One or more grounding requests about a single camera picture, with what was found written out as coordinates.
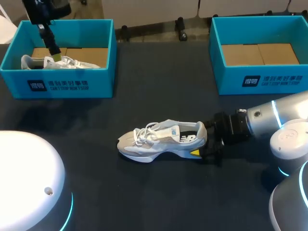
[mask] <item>shoe sole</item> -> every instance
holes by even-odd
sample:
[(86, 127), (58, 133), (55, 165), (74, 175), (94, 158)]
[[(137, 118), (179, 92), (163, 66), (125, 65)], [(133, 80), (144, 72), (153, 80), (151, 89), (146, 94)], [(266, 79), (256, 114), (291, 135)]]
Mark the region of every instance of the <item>shoe sole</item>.
[[(194, 150), (191, 150), (191, 151), (167, 150), (167, 151), (164, 151), (164, 152), (161, 152), (161, 153), (174, 153), (174, 154), (178, 155), (179, 157), (186, 158), (186, 159), (202, 159), (201, 157), (192, 155), (191, 152), (193, 152), (193, 151)], [(122, 152), (120, 152), (120, 153), (123, 156), (125, 156), (125, 157), (127, 157), (131, 160), (134, 160), (134, 161), (137, 161), (137, 162), (142, 162), (142, 163), (150, 163), (153, 160), (155, 160), (155, 158), (158, 157), (161, 154), (161, 153), (157, 153), (157, 154), (154, 154), (154, 155), (151, 155), (151, 156), (131, 156), (131, 155), (126, 155)]]

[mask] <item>chair wheel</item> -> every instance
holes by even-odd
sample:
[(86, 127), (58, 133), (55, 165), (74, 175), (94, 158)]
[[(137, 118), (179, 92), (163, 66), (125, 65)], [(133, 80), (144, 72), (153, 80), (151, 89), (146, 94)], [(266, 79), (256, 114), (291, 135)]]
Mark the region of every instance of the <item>chair wheel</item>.
[(179, 40), (180, 41), (187, 41), (187, 34), (183, 31), (180, 31), (179, 33)]

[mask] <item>yellow sole accent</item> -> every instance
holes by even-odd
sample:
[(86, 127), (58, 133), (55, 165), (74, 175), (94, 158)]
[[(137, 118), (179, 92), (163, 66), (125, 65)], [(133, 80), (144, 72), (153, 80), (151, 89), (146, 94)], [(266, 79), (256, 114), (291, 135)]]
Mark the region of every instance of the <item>yellow sole accent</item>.
[(191, 152), (191, 155), (194, 155), (194, 156), (200, 157), (200, 152), (199, 152), (199, 149), (198, 149), (198, 150), (196, 150), (196, 151)]

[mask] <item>logo on bin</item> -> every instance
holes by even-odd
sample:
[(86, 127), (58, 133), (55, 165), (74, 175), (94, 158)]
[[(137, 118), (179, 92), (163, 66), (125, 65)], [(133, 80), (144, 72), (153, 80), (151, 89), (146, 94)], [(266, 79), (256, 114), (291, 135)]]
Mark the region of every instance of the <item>logo on bin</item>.
[(43, 80), (28, 80), (31, 91), (47, 91)]
[(259, 80), (260, 76), (245, 76), (242, 87), (256, 87)]

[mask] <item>floor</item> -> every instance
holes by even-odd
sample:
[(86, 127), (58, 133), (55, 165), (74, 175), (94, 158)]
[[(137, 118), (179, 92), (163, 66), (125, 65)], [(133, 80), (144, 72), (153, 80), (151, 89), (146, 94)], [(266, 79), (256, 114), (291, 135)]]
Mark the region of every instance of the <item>floor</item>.
[[(71, 4), (72, 13), (64, 19), (103, 18), (103, 7), (101, 0), (87, 0), (87, 6), (82, 5), (80, 0), (69, 1)], [(19, 25), (21, 20), (27, 20), (26, 11), (21, 0), (1, 0), (0, 4), (16, 26)], [(205, 19), (195, 17), (192, 19), (187, 19), (184, 22), (188, 41), (208, 40), (208, 28)], [(119, 30), (116, 31), (116, 34), (118, 41), (123, 42)], [(130, 34), (130, 42), (179, 41), (179, 36), (175, 31), (174, 21), (130, 28)]]

